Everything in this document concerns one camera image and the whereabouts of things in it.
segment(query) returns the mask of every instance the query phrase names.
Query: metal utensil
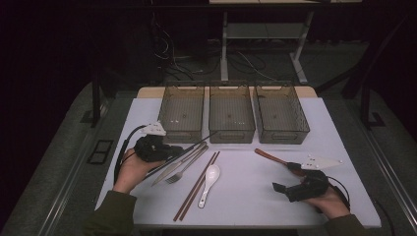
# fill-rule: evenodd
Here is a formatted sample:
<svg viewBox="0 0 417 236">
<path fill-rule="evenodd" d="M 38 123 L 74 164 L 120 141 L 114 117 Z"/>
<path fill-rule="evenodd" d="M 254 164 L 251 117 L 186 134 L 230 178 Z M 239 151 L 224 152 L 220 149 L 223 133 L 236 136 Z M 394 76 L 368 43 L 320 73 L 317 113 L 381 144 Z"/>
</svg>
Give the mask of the metal utensil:
<svg viewBox="0 0 417 236">
<path fill-rule="evenodd" d="M 155 181 L 153 181 L 152 185 L 157 184 L 159 181 L 161 181 L 162 179 L 164 179 L 167 175 L 169 175 L 170 173 L 172 173 L 172 171 L 174 171 L 176 168 L 178 168 L 180 165 L 182 165 L 184 162 L 186 162 L 187 160 L 189 160 L 191 157 L 193 157 L 195 154 L 198 153 L 198 151 L 204 147 L 207 146 L 207 142 L 202 142 L 201 144 L 199 144 L 199 146 L 197 148 L 195 148 L 190 154 L 188 154 L 186 157 L 184 157 L 182 160 L 177 161 L 175 163 L 170 164 L 168 167 L 166 167 L 166 169 L 155 179 Z"/>
<path fill-rule="evenodd" d="M 156 167 L 154 169 L 152 169 L 150 172 L 148 172 L 147 176 L 145 176 L 144 180 L 148 179 L 150 176 L 154 175 L 156 172 L 158 172 L 159 170 L 165 168 L 165 166 L 169 165 L 171 162 L 174 162 L 176 159 L 180 158 L 181 156 L 187 154 L 190 150 L 192 150 L 195 146 L 201 144 L 204 140 L 210 138 L 211 136 L 215 135 L 217 133 L 217 131 L 212 132 L 211 134 L 209 134 L 208 136 L 206 136 L 205 138 L 203 138 L 202 140 L 196 142 L 195 144 L 187 147 L 185 150 L 183 150 L 181 153 L 171 156 L 169 157 L 166 162 L 162 165 L 160 165 L 159 167 Z"/>
<path fill-rule="evenodd" d="M 218 176 L 220 176 L 220 168 L 217 165 L 211 165 L 206 171 L 206 183 L 205 190 L 203 191 L 202 197 L 200 198 L 199 208 L 205 207 L 206 197 L 208 196 L 209 189 L 217 181 Z"/>
<path fill-rule="evenodd" d="M 177 172 L 176 174 L 174 174 L 173 176 L 169 177 L 168 179 L 166 179 L 165 181 L 168 184 L 172 184 L 177 182 L 178 180 L 180 180 L 183 176 L 184 171 L 190 167 L 191 164 L 193 164 L 194 161 L 196 161 L 209 147 L 205 146 L 203 147 L 197 154 L 196 156 L 184 167 L 184 169 L 182 169 L 181 171 Z"/>
</svg>

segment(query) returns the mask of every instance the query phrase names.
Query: ceramic spoon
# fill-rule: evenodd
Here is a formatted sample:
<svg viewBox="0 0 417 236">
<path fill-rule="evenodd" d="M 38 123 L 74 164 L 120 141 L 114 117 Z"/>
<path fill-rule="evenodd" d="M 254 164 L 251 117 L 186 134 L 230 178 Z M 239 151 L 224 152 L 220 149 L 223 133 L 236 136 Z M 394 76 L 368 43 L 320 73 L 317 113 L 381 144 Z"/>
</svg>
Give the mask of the ceramic spoon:
<svg viewBox="0 0 417 236">
<path fill-rule="evenodd" d="M 205 190 L 203 191 L 202 197 L 199 201 L 199 208 L 205 207 L 206 197 L 209 193 L 211 186 L 217 181 L 218 176 L 220 176 L 220 168 L 217 165 L 210 165 L 206 171 L 206 184 Z"/>
</svg>

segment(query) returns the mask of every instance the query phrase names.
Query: knife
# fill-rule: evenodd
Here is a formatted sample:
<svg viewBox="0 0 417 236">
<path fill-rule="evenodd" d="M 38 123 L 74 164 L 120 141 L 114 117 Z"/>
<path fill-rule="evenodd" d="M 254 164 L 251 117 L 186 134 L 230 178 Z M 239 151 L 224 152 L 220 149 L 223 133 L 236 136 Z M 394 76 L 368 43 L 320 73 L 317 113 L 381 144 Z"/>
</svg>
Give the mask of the knife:
<svg viewBox="0 0 417 236">
<path fill-rule="evenodd" d="M 195 148 L 190 154 L 188 154 L 186 157 L 184 157 L 182 160 L 170 164 L 166 169 L 153 181 L 152 185 L 157 184 L 159 181 L 164 179 L 167 175 L 172 173 L 176 168 L 178 168 L 180 165 L 182 165 L 184 162 L 186 162 L 188 159 L 190 159 L 192 156 L 196 155 L 200 149 L 203 149 L 208 143 L 202 142 L 197 148 Z"/>
</svg>

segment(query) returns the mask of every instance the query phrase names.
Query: floor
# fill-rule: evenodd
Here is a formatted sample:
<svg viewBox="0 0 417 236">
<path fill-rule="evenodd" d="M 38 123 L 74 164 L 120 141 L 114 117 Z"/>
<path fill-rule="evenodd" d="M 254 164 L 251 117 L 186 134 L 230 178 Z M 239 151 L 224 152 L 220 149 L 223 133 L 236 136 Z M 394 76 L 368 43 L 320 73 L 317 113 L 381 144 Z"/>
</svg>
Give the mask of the floor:
<svg viewBox="0 0 417 236">
<path fill-rule="evenodd" d="M 165 80 L 219 80 L 218 41 L 211 41 L 209 57 L 196 61 L 177 51 L 176 64 L 167 69 Z M 297 85 L 288 53 L 294 41 L 230 41 L 229 80 L 283 80 Z M 352 67 L 363 55 L 363 42 L 307 43 L 301 56 L 307 86 L 316 88 Z M 416 235 L 417 146 L 384 100 L 375 92 L 371 111 L 385 122 L 367 130 L 359 121 L 359 95 L 343 99 L 341 82 L 318 94 L 325 101 L 349 156 L 374 200 L 382 227 L 372 235 Z M 10 216 L 1 235 L 82 235 L 83 220 L 92 213 L 117 146 L 124 120 L 137 92 L 120 88 L 115 97 L 101 97 L 101 119 L 91 127 L 91 87 L 85 87 L 74 100 L 43 160 Z M 111 141 L 106 161 L 86 163 L 99 141 Z M 165 230 L 156 235 L 326 235 L 318 230 Z"/>
</svg>

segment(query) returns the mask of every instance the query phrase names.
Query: table surface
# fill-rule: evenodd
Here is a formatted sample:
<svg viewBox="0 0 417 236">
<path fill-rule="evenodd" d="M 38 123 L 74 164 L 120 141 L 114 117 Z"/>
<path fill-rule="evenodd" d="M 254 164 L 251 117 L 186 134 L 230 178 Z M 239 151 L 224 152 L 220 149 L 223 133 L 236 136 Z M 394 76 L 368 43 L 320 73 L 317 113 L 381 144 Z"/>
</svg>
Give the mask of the table surface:
<svg viewBox="0 0 417 236">
<path fill-rule="evenodd" d="M 77 5 L 81 9 L 95 9 L 95 10 L 111 10 L 118 11 L 121 9 L 138 9 L 145 11 L 218 11 L 223 9 L 224 11 L 236 11 L 243 10 L 247 11 L 248 9 L 257 10 L 257 7 L 260 9 L 269 8 L 269 9 L 278 9 L 281 7 L 308 7 L 309 9 L 318 8 L 321 9 L 322 6 L 326 8 L 328 5 L 357 5 L 357 3 L 362 3 L 362 0 L 330 0 L 331 4 L 320 3 L 314 0 L 209 0 L 208 3 L 203 4 L 157 4 L 157 5 L 144 5 L 141 2 L 132 2 L 132 1 L 88 1 L 79 2 Z"/>
<path fill-rule="evenodd" d="M 302 145 L 260 144 L 257 132 L 251 144 L 215 145 L 208 142 L 208 151 L 187 169 L 180 181 L 173 184 L 161 181 L 152 186 L 154 179 L 159 175 L 158 172 L 132 191 L 131 194 L 138 197 L 133 215 L 134 223 L 142 229 L 155 229 L 310 228 L 326 222 L 326 218 L 316 213 L 311 206 L 299 202 L 291 203 L 284 195 L 273 190 L 272 182 L 291 187 L 298 185 L 300 179 L 281 164 L 254 153 L 255 148 L 260 148 L 283 160 L 298 163 L 305 161 L 309 156 L 341 160 L 343 164 L 323 171 L 347 188 L 351 211 L 365 227 L 381 227 L 381 220 L 323 100 L 317 98 L 311 88 L 296 89 L 311 129 Z M 136 127 L 153 123 L 157 119 L 163 91 L 164 88 L 142 88 L 138 98 L 134 99 L 96 207 L 100 206 L 105 194 L 112 188 L 114 165 L 123 141 Z M 203 137 L 209 133 L 208 115 L 209 99 L 206 98 Z M 142 135 L 134 135 L 128 148 L 131 148 L 140 136 Z M 197 206 L 203 192 L 202 186 L 185 218 L 182 221 L 173 221 L 173 217 L 216 151 L 220 151 L 215 164 L 220 167 L 221 174 L 208 193 L 206 206 Z"/>
</svg>

